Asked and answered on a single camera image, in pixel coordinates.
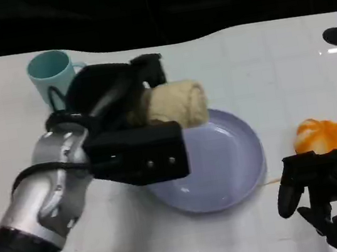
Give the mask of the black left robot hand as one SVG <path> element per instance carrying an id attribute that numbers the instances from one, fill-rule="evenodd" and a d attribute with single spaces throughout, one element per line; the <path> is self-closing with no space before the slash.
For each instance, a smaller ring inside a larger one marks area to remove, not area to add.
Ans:
<path id="1" fill-rule="evenodd" d="M 167 82 L 160 54 L 143 54 L 128 63 L 82 68 L 65 95 L 66 111 L 94 118 L 96 132 L 130 126 L 128 115 L 142 100 L 145 83 L 155 88 Z"/>

